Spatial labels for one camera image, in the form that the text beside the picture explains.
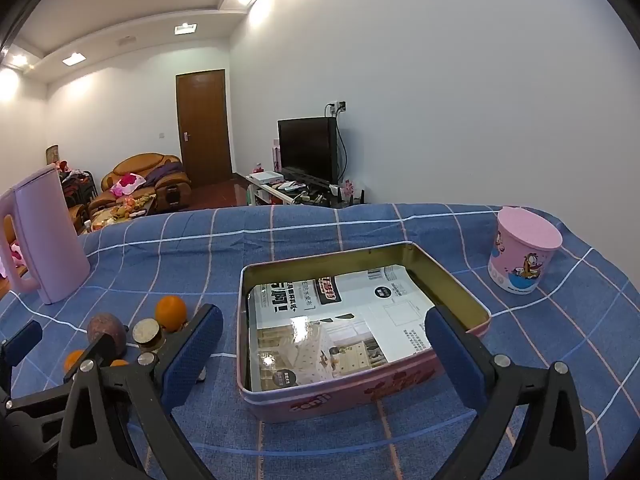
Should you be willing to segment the pink rectangular tin box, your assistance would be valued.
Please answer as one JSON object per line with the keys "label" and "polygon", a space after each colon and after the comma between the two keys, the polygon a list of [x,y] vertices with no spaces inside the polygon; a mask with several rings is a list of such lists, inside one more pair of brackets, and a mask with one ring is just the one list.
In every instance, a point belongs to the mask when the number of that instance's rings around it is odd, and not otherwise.
{"label": "pink rectangular tin box", "polygon": [[418,245],[402,242],[255,263],[241,272],[236,384],[264,422],[376,402],[442,368],[427,311],[484,336],[489,310]]}

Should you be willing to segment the cluttered coffee table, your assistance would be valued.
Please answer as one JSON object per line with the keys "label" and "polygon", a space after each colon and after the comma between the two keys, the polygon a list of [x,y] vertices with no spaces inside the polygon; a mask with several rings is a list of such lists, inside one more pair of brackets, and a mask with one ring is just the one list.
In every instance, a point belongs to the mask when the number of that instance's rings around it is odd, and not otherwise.
{"label": "cluttered coffee table", "polygon": [[155,194],[145,194],[138,198],[127,197],[123,202],[97,212],[86,224],[86,231],[99,231],[106,226],[148,216],[154,209],[155,202]]}

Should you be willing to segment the blue plaid tablecloth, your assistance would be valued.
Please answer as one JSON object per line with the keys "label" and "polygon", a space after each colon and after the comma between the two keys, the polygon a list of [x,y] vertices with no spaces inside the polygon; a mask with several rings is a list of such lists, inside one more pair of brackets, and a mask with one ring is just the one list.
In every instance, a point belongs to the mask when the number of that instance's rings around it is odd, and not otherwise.
{"label": "blue plaid tablecloth", "polygon": [[472,420],[439,376],[383,400],[333,415],[265,424],[235,385],[240,274],[252,263],[397,242],[419,245],[486,306],[484,341],[514,362],[569,367],[586,426],[589,474],[603,479],[639,429],[639,293],[621,270],[569,229],[537,289],[513,296],[487,273],[496,211],[485,205],[304,206],[177,212],[81,237],[91,266],[85,285],[47,306],[35,294],[1,303],[1,333],[30,320],[42,341],[14,372],[26,396],[57,386],[63,362],[86,341],[91,315],[124,322],[150,316],[160,297],[195,308],[216,304],[224,332],[175,419],[219,479],[428,479]]}

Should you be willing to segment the black wifi router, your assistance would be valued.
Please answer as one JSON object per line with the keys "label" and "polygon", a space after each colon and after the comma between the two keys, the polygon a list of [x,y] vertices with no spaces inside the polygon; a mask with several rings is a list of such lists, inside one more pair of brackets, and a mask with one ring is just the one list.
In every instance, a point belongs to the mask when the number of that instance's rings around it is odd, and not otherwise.
{"label": "black wifi router", "polygon": [[357,190],[352,185],[331,185],[329,187],[329,203],[332,208],[341,209],[366,202],[363,190]]}

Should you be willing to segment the black television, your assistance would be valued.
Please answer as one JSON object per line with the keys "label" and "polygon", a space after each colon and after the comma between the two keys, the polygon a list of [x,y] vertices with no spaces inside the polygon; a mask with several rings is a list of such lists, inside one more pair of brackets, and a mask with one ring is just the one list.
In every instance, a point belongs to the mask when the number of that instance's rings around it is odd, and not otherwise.
{"label": "black television", "polygon": [[278,121],[281,169],[291,176],[338,182],[338,135],[334,117]]}

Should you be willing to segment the pink cartoon cup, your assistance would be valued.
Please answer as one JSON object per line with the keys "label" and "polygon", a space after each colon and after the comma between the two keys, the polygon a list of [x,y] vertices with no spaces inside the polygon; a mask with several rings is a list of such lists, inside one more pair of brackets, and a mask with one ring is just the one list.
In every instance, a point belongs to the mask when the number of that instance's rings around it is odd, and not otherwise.
{"label": "pink cartoon cup", "polygon": [[515,295],[530,294],[540,282],[562,234],[550,221],[522,207],[502,207],[488,261],[489,277]]}

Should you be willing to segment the printed paper in tin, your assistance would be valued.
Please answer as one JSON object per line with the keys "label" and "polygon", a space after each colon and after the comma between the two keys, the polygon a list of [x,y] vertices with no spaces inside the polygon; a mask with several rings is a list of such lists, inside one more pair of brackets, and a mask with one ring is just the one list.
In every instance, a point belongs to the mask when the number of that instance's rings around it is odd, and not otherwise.
{"label": "printed paper in tin", "polygon": [[257,285],[247,295],[250,388],[329,382],[426,351],[432,307],[399,264]]}

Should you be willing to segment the white tv stand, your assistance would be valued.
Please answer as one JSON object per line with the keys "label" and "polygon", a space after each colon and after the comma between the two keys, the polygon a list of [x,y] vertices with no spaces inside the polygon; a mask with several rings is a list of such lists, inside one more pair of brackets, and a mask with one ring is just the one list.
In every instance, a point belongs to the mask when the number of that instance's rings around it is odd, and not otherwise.
{"label": "white tv stand", "polygon": [[247,203],[259,205],[311,205],[341,208],[349,205],[340,190],[330,186],[286,180],[274,171],[258,171],[243,176]]}

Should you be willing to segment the sugarcane piece pale end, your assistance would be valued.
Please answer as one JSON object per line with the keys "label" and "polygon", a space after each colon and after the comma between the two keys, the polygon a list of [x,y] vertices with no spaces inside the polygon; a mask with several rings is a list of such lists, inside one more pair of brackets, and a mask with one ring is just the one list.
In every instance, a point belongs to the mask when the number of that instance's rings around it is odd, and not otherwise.
{"label": "sugarcane piece pale end", "polygon": [[131,330],[134,343],[144,351],[154,351],[162,345],[163,331],[155,318],[142,318]]}

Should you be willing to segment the pink electric kettle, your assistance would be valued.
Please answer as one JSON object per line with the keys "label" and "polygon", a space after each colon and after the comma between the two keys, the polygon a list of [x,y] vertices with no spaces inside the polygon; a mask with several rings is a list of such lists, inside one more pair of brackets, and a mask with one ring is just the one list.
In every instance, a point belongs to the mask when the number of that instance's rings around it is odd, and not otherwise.
{"label": "pink electric kettle", "polygon": [[90,263],[74,228],[58,170],[48,165],[1,196],[1,217],[10,218],[27,273],[17,273],[11,246],[1,237],[1,258],[14,292],[38,292],[44,304],[69,297],[84,284]]}

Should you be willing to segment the orange leather sofa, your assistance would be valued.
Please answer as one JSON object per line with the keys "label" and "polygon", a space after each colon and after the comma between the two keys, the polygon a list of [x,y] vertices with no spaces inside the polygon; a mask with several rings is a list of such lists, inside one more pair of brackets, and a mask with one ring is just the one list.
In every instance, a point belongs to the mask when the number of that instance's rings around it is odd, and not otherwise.
{"label": "orange leather sofa", "polygon": [[141,153],[123,160],[102,179],[89,212],[96,214],[119,205],[126,197],[146,194],[155,195],[155,212],[173,211],[189,206],[191,193],[191,180],[177,156]]}

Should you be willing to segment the large purple passion fruit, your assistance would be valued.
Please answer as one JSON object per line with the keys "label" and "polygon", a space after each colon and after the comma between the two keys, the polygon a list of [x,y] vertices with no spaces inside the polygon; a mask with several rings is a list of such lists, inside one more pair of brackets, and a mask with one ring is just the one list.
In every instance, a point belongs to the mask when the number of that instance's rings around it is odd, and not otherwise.
{"label": "large purple passion fruit", "polygon": [[87,337],[90,344],[103,334],[112,337],[116,358],[123,356],[126,352],[127,329],[114,314],[99,312],[90,318],[87,326]]}

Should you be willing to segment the brown wooden door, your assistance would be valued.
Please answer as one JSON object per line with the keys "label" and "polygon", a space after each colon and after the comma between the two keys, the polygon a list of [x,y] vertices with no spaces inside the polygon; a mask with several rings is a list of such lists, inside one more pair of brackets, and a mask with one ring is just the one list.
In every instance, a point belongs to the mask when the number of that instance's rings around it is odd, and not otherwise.
{"label": "brown wooden door", "polygon": [[230,180],[224,70],[177,75],[176,103],[181,158],[192,186],[201,188]]}

